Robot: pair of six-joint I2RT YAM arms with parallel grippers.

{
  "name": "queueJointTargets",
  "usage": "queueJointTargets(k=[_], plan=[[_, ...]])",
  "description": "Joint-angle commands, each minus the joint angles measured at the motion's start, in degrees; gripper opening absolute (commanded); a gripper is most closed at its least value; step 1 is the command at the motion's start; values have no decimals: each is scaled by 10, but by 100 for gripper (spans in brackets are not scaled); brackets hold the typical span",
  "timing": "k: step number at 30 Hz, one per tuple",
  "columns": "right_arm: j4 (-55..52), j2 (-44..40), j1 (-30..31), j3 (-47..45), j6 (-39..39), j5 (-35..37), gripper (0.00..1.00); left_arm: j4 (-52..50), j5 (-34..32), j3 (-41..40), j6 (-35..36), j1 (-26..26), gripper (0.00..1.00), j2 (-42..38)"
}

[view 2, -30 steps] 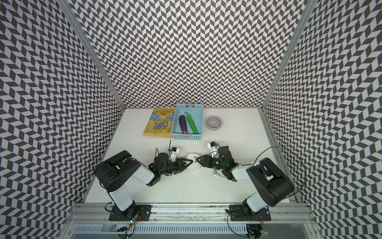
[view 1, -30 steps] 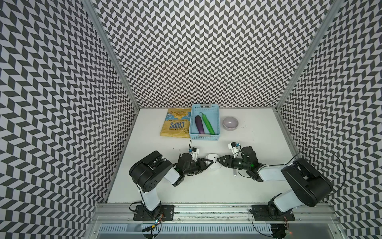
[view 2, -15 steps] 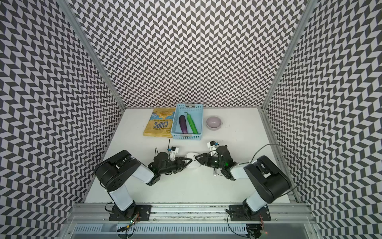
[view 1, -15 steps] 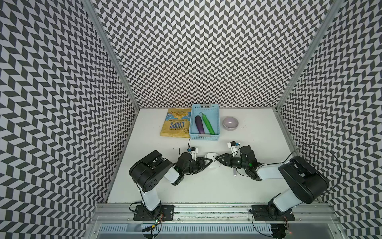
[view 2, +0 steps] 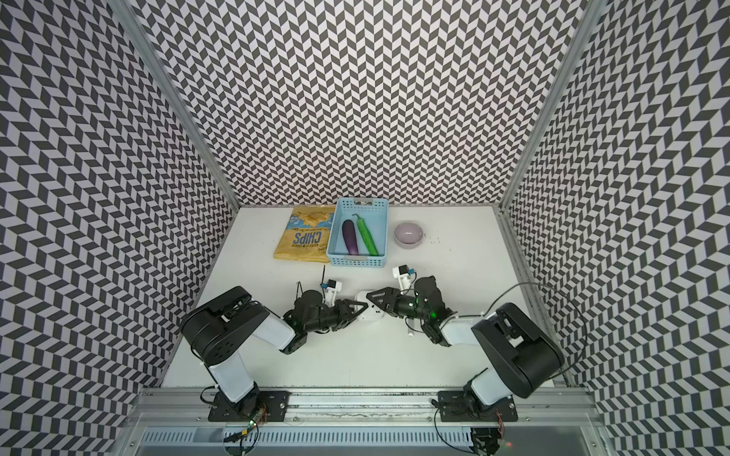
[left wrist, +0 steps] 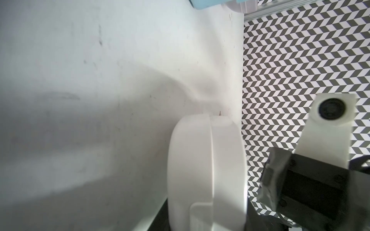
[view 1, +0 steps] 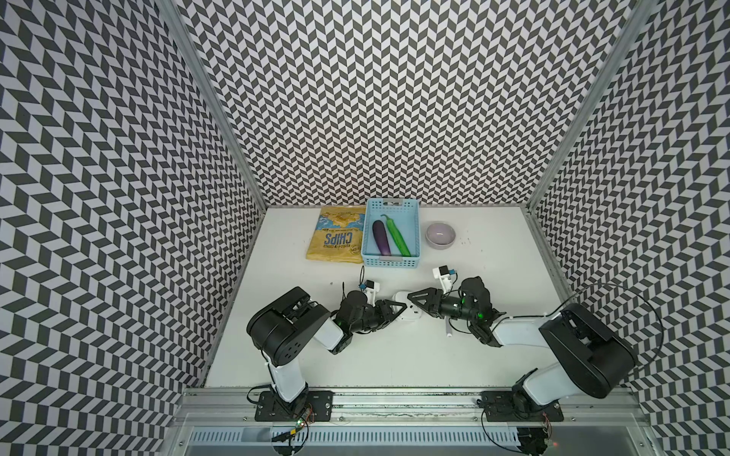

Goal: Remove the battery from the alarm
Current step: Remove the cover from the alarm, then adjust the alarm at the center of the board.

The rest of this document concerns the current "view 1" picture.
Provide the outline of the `white square alarm clock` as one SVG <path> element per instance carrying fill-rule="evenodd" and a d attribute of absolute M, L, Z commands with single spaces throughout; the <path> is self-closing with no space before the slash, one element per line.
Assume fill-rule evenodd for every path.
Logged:
<path fill-rule="evenodd" d="M 405 308 L 397 317 L 397 321 L 416 322 L 423 317 L 423 312 L 408 298 L 408 291 L 399 291 L 393 295 L 393 301 L 404 304 Z"/>

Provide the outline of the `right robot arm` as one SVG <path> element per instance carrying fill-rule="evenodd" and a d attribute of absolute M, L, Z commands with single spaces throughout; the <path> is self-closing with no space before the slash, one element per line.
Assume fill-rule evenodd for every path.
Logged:
<path fill-rule="evenodd" d="M 454 293 L 430 287 L 405 298 L 430 317 L 466 322 L 468 332 L 484 345 L 552 352 L 555 363 L 530 370 L 511 388 L 509 401 L 522 416 L 576 393 L 603 399 L 639 363 L 636 350 L 579 303 L 565 302 L 542 315 L 509 317 L 494 307 L 481 277 L 464 279 Z"/>

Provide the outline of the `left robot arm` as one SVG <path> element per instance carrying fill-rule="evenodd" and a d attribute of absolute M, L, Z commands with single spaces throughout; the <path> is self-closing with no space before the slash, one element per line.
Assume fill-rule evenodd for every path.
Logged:
<path fill-rule="evenodd" d="M 374 301 L 363 289 L 346 294 L 331 311 L 297 286 L 256 312 L 246 332 L 266 362 L 277 403 L 294 413 L 308 395 L 298 356 L 311 341 L 337 355 L 356 334 L 385 329 L 407 309 L 406 303 L 390 299 Z"/>

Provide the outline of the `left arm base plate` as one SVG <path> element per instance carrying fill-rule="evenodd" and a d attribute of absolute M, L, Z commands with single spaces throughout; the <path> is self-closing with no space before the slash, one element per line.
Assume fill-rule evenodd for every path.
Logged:
<path fill-rule="evenodd" d="M 285 402 L 271 389 L 260 394 L 256 404 L 256 422 L 294 422 L 309 418 L 316 423 L 329 422 L 333 411 L 333 391 L 305 389 L 292 402 Z"/>

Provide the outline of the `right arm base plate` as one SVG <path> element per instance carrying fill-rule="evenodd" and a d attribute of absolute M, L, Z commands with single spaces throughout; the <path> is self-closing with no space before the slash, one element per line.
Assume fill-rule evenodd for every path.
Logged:
<path fill-rule="evenodd" d="M 482 391 L 477 405 L 486 412 L 489 422 L 560 423 L 565 420 L 558 401 L 539 405 L 521 391 Z"/>

